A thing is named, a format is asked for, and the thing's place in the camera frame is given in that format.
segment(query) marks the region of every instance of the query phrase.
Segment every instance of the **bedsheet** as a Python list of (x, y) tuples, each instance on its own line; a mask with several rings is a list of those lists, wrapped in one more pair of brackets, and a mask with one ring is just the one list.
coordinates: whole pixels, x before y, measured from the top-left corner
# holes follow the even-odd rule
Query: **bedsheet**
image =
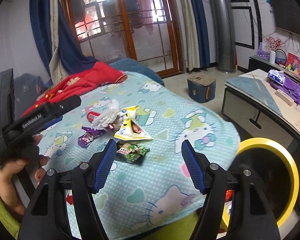
[[(104, 149), (112, 132), (95, 139), (88, 148), (77, 139), (89, 126), (86, 113), (103, 112), (111, 99), (120, 107), (138, 105), (138, 123), (154, 138), (134, 142), (150, 148), (141, 166), (114, 161), (105, 187), (93, 196), (109, 239), (124, 239), (179, 220), (201, 207), (202, 196), (192, 184), (181, 155), (181, 143), (188, 139), (210, 162), (227, 169), (239, 145), (234, 126), (194, 102), (181, 98), (148, 77), (126, 72), (120, 84), (99, 87), (83, 96), (79, 108), (43, 131), (40, 154), (51, 157), (44, 167), (57, 171), (73, 169)], [(74, 208), (67, 203), (73, 236), (80, 238)]]

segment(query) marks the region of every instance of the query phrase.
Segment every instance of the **drawer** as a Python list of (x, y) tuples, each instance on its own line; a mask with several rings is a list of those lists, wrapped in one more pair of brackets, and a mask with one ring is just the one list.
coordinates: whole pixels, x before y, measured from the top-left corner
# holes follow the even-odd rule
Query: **drawer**
[(269, 138), (286, 149), (293, 141), (293, 137), (275, 121), (229, 91), (225, 92), (223, 114), (253, 137)]

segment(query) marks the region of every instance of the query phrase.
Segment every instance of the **human hand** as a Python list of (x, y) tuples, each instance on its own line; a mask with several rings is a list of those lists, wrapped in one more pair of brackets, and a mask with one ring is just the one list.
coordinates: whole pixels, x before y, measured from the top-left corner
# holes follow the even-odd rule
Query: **human hand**
[[(34, 144), (38, 145), (42, 139), (42, 135), (34, 137)], [(40, 168), (35, 172), (35, 181), (39, 183), (45, 174), (45, 170), (41, 168), (46, 165), (50, 158), (48, 156), (39, 155)], [(0, 198), (4, 203), (9, 213), (18, 221), (21, 222), (25, 213), (25, 207), (23, 206), (13, 183), (11, 182), (14, 174), (22, 171), (24, 166), (29, 163), (30, 160), (26, 158), (11, 159), (4, 163), (0, 168)]]

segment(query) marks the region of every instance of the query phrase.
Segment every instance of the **television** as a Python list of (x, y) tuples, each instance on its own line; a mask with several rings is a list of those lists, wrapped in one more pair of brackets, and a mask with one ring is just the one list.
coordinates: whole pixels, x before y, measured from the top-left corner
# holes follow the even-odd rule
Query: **television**
[(295, 0), (270, 0), (277, 28), (300, 36), (300, 7)]

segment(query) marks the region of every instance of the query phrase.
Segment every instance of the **silver bolt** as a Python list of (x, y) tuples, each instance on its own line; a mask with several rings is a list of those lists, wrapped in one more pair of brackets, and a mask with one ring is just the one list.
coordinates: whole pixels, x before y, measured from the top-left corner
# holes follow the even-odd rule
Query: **silver bolt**
[(51, 176), (53, 174), (54, 174), (54, 169), (50, 169), (50, 170), (47, 171), (48, 176)]
[(88, 163), (81, 163), (80, 164), (80, 169), (82, 169), (82, 170), (85, 170), (85, 169), (87, 169), (89, 167), (89, 164)]
[(244, 171), (243, 171), (243, 174), (246, 175), (246, 176), (250, 176), (250, 175), (251, 175), (251, 171), (249, 171), (249, 170), (244, 170)]
[(217, 165), (217, 164), (215, 164), (215, 163), (211, 163), (210, 164), (210, 169), (212, 169), (212, 170), (217, 170), (217, 169), (219, 169), (219, 166)]

